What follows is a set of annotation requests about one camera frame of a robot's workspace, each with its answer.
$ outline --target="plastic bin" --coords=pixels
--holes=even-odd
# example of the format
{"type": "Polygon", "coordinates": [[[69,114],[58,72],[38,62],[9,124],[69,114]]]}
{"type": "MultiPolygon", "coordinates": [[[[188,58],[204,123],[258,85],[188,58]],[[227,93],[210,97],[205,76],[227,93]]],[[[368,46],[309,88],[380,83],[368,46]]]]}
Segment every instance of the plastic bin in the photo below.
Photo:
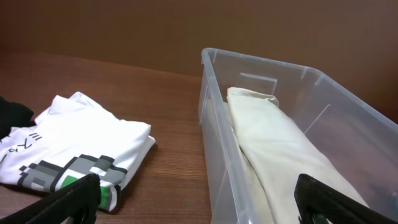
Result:
{"type": "Polygon", "coordinates": [[[202,51],[199,118],[212,223],[259,223],[223,102],[231,86],[275,95],[369,207],[398,220],[398,126],[321,71],[218,49],[202,51]]]}

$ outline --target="clear plastic container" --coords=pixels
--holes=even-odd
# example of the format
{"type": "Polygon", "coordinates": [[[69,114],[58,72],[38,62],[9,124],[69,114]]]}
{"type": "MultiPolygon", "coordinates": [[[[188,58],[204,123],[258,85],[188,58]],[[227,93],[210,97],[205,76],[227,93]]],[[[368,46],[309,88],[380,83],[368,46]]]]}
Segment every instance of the clear plastic container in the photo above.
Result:
{"type": "Polygon", "coordinates": [[[198,113],[212,223],[259,223],[224,110],[231,86],[275,95],[369,207],[398,220],[398,125],[314,68],[218,49],[204,49],[202,63],[198,113]]]}

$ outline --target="black object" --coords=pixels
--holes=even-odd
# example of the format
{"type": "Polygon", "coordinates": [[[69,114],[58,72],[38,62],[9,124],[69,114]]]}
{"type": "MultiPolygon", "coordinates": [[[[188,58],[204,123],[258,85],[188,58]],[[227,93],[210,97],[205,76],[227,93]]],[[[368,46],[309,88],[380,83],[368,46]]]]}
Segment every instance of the black object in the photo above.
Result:
{"type": "Polygon", "coordinates": [[[398,224],[307,174],[300,174],[294,191],[301,224],[398,224]]]}
{"type": "Polygon", "coordinates": [[[8,136],[11,127],[26,127],[33,111],[20,103],[10,103],[0,96],[0,139],[8,136]]]}
{"type": "Polygon", "coordinates": [[[88,174],[28,207],[0,220],[0,224],[92,224],[101,203],[100,178],[88,174]]]}

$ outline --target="black cloth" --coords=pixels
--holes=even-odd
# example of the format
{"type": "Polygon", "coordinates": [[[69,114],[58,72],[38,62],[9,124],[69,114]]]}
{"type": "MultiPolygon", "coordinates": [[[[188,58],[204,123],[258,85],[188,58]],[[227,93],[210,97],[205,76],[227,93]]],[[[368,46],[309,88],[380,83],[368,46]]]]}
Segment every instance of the black cloth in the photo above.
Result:
{"type": "Polygon", "coordinates": [[[11,131],[11,127],[29,126],[33,111],[20,103],[11,103],[0,96],[0,140],[11,131]]]}

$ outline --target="brown wooden surface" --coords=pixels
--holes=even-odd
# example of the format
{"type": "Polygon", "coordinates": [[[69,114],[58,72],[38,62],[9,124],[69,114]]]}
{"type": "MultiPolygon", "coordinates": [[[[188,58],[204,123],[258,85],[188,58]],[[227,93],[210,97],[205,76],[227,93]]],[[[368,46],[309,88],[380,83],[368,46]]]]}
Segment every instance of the brown wooden surface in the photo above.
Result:
{"type": "MultiPolygon", "coordinates": [[[[198,124],[201,78],[43,53],[0,52],[0,95],[35,115],[55,95],[81,91],[119,119],[152,125],[156,145],[115,215],[97,223],[209,223],[210,196],[198,124]]],[[[0,218],[40,197],[0,187],[0,218]]]]}
{"type": "Polygon", "coordinates": [[[317,68],[398,110],[397,0],[0,0],[0,47],[202,75],[205,47],[317,68]]]}

